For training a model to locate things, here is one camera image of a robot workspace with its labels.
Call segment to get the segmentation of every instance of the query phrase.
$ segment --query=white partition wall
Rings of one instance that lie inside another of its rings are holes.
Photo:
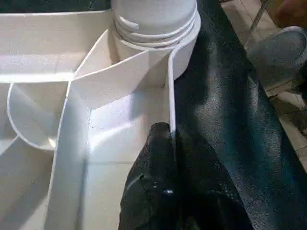
[[[115,230],[151,125],[175,131],[173,80],[200,27],[144,48],[111,11],[0,15],[0,229]]]

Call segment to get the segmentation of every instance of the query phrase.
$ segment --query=white plastic divider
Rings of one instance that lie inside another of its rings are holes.
[[[67,81],[112,11],[0,15],[0,82]]]
[[[113,35],[106,30],[92,47],[75,73],[75,78],[89,74],[119,62]]]
[[[167,64],[162,76],[151,72],[169,52],[144,51],[72,81],[45,230],[117,228],[128,171],[151,125],[169,123]]]
[[[10,146],[17,136],[7,115],[6,102],[9,88],[10,84],[0,84],[0,154]]]
[[[37,149],[53,150],[67,82],[12,83],[7,99],[14,131]]]
[[[52,154],[16,137],[0,154],[0,229],[33,230],[46,217]]]

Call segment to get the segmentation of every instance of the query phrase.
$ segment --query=floor tile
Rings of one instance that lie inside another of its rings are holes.
[[[278,114],[290,114],[303,111],[305,109],[302,100],[299,100],[296,94],[282,92],[271,100]]]
[[[260,0],[240,0],[250,18],[254,20],[261,7]],[[265,11],[257,25],[258,30],[276,29],[276,25],[270,18],[269,14]]]
[[[284,114],[279,117],[294,150],[300,150],[307,146],[307,139],[298,129],[298,126],[300,126],[299,121],[301,120],[299,119],[301,117],[299,113]]]
[[[298,157],[307,157],[307,147],[297,150],[296,154]]]
[[[240,0],[225,2],[222,8],[236,33],[249,31],[252,19]]]
[[[307,172],[307,156],[306,157],[300,157],[299,159],[300,159],[305,171]]]
[[[249,32],[238,32],[236,35],[238,36],[242,45],[245,46],[245,44],[248,40]],[[248,43],[248,46],[251,46],[251,45],[253,45],[254,43],[256,43],[260,40],[261,40],[261,36],[259,35],[258,31],[254,31],[252,33],[252,36],[251,36],[250,41]]]
[[[276,32],[278,32],[280,29],[279,28],[276,28],[276,29],[272,29],[272,30],[260,30],[258,29],[259,31],[259,34],[261,36],[262,39],[265,39],[273,34],[275,34]]]

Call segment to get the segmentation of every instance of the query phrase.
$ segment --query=tiled floor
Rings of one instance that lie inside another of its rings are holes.
[[[222,4],[238,38],[245,44],[250,26],[260,9],[260,0],[232,0]],[[267,12],[252,34],[249,46],[277,32]],[[307,110],[300,95],[283,92],[271,100],[281,124],[307,171],[307,138],[300,130],[307,128]]]
[[[242,43],[245,43],[250,26],[260,9],[260,0],[232,0],[223,3],[222,7],[239,39]],[[265,12],[253,32],[252,40],[249,44],[260,41],[278,30],[268,13]]]

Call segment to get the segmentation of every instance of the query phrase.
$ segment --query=curved white panel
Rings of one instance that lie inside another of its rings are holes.
[[[54,149],[66,90],[67,82],[11,84],[8,116],[15,132],[29,145]]]

